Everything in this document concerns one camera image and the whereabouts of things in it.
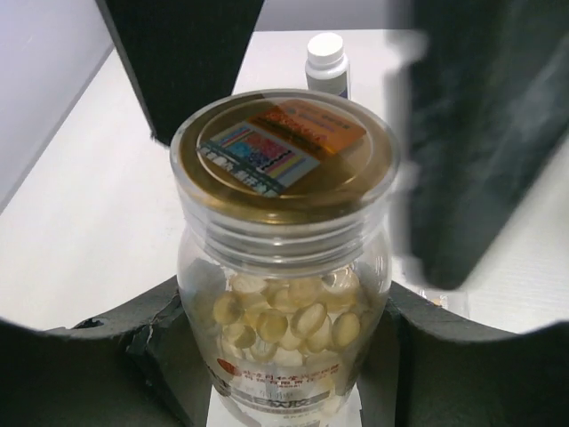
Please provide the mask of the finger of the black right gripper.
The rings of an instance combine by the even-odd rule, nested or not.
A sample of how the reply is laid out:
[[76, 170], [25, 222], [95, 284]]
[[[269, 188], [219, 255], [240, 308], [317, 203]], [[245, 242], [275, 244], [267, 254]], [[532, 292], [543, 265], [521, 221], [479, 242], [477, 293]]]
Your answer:
[[97, 6], [152, 137], [168, 145], [183, 121], [232, 93], [263, 3], [100, 0]]
[[391, 1], [407, 58], [398, 251], [456, 290], [568, 136], [565, 1]]

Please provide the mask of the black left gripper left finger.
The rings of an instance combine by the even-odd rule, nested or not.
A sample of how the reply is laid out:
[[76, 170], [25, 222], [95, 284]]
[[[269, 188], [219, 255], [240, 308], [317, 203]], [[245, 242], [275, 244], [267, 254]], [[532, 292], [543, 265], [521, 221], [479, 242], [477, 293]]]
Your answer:
[[1, 323], [3, 426], [204, 426], [211, 390], [176, 278], [72, 328]]

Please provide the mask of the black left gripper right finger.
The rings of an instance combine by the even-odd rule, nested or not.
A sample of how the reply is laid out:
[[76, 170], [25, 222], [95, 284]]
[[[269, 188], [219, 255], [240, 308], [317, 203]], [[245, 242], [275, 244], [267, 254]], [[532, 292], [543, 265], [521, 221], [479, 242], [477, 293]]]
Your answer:
[[364, 426], [566, 426], [568, 325], [512, 334], [393, 284], [359, 394]]

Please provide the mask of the gold bottle cap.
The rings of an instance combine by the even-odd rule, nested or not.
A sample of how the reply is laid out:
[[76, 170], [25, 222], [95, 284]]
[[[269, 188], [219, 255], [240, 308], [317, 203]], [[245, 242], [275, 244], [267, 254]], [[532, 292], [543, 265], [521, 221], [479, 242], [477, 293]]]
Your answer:
[[377, 205], [400, 153], [387, 125], [353, 101], [270, 89], [198, 110], [174, 134], [170, 161], [186, 210], [295, 224]]

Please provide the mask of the clear bottle of yellow pills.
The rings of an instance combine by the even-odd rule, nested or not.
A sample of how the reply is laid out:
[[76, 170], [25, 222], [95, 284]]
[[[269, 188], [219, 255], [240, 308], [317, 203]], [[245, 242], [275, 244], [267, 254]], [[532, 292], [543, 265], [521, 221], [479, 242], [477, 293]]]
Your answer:
[[355, 387], [391, 285], [377, 205], [326, 222], [186, 210], [177, 280], [222, 404], [247, 426], [326, 426]]

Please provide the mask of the weekly pill organizer strip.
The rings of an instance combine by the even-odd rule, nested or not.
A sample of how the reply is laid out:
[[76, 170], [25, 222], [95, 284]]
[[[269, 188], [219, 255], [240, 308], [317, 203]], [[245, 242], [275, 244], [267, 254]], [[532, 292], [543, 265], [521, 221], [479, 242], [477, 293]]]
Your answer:
[[469, 296], [466, 291], [442, 291], [433, 288], [420, 288], [419, 295], [455, 315], [469, 318]]

